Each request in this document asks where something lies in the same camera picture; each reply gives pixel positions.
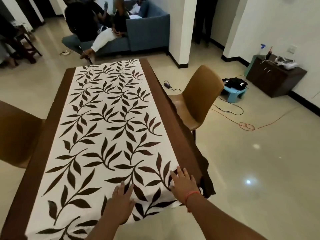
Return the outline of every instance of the blue sofa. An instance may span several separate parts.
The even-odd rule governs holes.
[[[170,15],[149,0],[142,3],[140,19],[127,19],[128,36],[108,42],[96,57],[118,52],[136,52],[154,48],[169,48]],[[83,42],[82,50],[89,49],[93,41]]]

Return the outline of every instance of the tiled floor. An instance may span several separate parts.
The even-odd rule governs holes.
[[[35,33],[36,46],[43,57],[35,65],[20,62],[14,70],[0,70],[0,100],[45,119],[64,71],[86,65],[75,53],[59,56],[66,49],[61,38],[69,33],[64,19],[48,20],[39,28]],[[201,64],[222,78],[243,74],[242,64],[225,63],[221,55],[222,51],[214,45],[205,49],[192,44],[186,69],[177,69],[163,53],[146,57],[160,82],[168,80],[173,88],[183,90]],[[104,62],[126,58],[112,57]],[[223,110],[241,113],[237,107],[219,99],[215,104]],[[197,130],[197,146],[209,160],[209,174],[217,192],[210,201],[268,239],[319,239],[320,118],[287,96],[271,99],[253,85],[249,85],[245,98],[237,105],[244,109],[243,115],[224,115],[256,128],[297,109],[273,125],[252,132],[242,130],[214,111],[208,113]],[[23,173],[23,169],[0,161],[0,226]],[[116,239],[200,240],[204,237],[192,215],[180,207],[121,226]]]

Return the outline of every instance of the gray pants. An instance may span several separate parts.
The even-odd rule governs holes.
[[[77,52],[78,54],[82,54],[82,48],[80,47],[81,41],[78,36],[73,34],[70,36],[66,36],[62,38],[62,43],[68,47],[70,50]]]

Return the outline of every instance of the table runner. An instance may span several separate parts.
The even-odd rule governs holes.
[[[85,238],[122,180],[135,184],[128,223],[176,207],[177,165],[139,60],[78,67],[26,236]]]

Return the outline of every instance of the wall socket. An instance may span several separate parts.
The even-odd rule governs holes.
[[[291,54],[294,54],[297,51],[297,48],[298,47],[296,45],[292,44],[290,46],[290,48],[288,49],[288,52],[291,53]]]

